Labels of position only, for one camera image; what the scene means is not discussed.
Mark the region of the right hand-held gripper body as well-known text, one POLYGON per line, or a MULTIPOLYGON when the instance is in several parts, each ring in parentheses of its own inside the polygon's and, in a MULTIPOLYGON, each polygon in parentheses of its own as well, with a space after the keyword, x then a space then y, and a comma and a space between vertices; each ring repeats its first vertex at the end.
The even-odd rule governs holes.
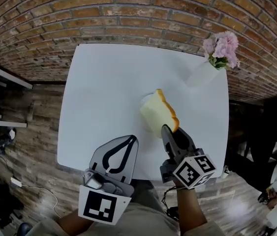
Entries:
POLYGON ((160 167, 164 183, 176 178, 187 189, 203 185, 215 171, 216 166, 201 148, 183 156, 175 156, 165 160, 160 167))

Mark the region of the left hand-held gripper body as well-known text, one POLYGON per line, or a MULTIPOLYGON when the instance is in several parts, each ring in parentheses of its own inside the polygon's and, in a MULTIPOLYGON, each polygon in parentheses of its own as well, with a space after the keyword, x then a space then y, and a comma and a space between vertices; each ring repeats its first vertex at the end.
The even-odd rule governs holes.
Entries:
POLYGON ((85 170, 84 183, 79 190, 78 215, 103 224, 116 224, 131 201, 134 187, 131 185, 137 152, 138 139, 134 143, 126 166, 118 174, 109 173, 118 168, 127 147, 109 158, 110 168, 103 168, 102 159, 110 149, 127 140, 130 135, 115 138, 98 147, 85 170))

